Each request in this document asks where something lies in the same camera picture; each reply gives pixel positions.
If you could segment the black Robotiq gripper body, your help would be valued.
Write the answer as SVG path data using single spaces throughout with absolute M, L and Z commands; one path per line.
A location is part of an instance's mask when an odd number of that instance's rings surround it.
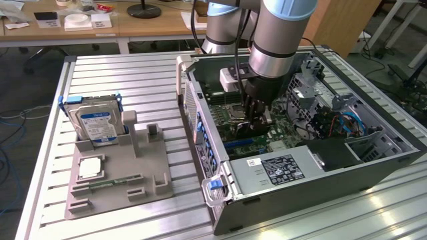
M 271 105 L 279 96 L 283 87 L 283 77 L 268 78 L 263 76 L 250 77 L 246 81 L 244 92 L 252 102 Z

